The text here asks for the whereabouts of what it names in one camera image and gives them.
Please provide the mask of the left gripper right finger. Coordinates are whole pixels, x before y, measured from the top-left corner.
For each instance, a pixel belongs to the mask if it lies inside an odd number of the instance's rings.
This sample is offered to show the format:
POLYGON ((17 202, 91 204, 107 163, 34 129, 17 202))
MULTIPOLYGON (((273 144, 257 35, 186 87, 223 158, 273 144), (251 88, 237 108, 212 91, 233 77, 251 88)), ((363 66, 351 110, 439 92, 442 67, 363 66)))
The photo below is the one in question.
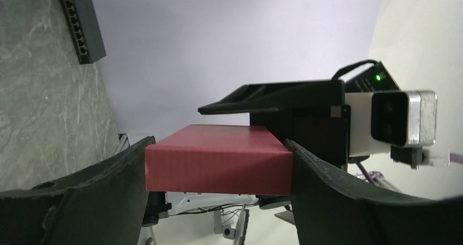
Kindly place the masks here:
POLYGON ((361 179, 296 142, 290 200, 300 244, 462 244, 462 197, 430 200, 361 179))

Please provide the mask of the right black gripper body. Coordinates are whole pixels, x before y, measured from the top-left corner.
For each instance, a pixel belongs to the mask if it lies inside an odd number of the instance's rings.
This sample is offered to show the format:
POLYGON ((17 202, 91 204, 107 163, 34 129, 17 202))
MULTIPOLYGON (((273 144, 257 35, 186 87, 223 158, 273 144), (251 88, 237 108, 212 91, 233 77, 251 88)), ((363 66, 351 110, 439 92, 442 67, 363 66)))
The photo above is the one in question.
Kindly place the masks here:
POLYGON ((250 125, 265 127, 280 142, 292 140, 342 170, 348 164, 350 120, 348 105, 250 114, 250 125))

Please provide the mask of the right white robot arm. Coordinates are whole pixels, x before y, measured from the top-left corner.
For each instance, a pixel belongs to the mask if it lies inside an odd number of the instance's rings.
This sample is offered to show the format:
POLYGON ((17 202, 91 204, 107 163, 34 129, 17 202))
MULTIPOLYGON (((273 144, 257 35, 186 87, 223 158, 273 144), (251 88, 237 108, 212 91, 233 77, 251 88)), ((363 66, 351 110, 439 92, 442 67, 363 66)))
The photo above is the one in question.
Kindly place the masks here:
POLYGON ((371 137, 371 93, 398 89, 382 62, 367 59, 339 69, 330 80, 242 85, 198 111, 248 113, 251 126, 346 170, 348 164, 389 152, 389 145, 371 137))

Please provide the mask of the red paper box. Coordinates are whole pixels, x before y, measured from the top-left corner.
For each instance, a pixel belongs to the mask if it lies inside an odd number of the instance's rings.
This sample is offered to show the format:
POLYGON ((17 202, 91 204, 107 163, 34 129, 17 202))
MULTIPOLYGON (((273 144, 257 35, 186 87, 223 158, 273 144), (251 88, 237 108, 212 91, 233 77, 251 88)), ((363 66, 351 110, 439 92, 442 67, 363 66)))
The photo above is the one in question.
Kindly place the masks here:
POLYGON ((290 194, 293 154, 261 126, 189 125, 145 148, 152 192, 290 194))

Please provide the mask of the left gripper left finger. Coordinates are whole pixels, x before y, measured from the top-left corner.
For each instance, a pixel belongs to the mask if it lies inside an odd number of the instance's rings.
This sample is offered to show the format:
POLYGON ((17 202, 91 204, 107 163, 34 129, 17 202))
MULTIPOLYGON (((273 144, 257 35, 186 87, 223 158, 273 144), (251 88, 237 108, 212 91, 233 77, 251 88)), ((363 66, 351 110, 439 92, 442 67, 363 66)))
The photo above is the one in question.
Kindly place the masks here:
POLYGON ((1 244, 137 244, 149 193, 148 136, 28 190, 1 192, 1 244))

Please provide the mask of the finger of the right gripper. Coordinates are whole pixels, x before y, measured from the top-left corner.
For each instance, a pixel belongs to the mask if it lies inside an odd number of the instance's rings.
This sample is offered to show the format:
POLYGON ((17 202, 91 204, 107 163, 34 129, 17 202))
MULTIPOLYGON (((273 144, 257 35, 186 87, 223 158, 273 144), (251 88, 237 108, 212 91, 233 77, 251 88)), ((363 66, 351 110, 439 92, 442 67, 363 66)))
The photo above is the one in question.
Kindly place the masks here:
POLYGON ((221 100, 201 106, 202 115, 274 112, 345 102, 342 80, 293 81, 242 85, 221 100))

